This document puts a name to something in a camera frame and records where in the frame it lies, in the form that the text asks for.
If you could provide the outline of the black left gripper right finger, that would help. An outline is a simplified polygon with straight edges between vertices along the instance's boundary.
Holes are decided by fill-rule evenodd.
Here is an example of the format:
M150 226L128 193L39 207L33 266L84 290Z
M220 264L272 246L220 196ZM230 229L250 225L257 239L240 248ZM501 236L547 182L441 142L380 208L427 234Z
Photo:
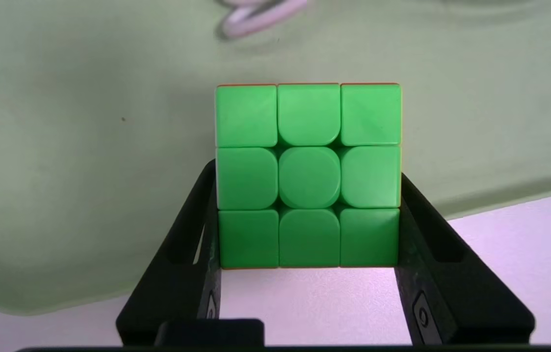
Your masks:
M527 345L535 317L402 175L395 275L410 340Z

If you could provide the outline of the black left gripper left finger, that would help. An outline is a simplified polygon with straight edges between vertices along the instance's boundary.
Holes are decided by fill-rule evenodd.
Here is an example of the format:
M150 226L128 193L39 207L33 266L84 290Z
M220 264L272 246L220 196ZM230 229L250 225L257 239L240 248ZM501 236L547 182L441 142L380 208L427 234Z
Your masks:
M216 167L206 164L116 319L124 346L152 346L166 322L218 319L221 301Z

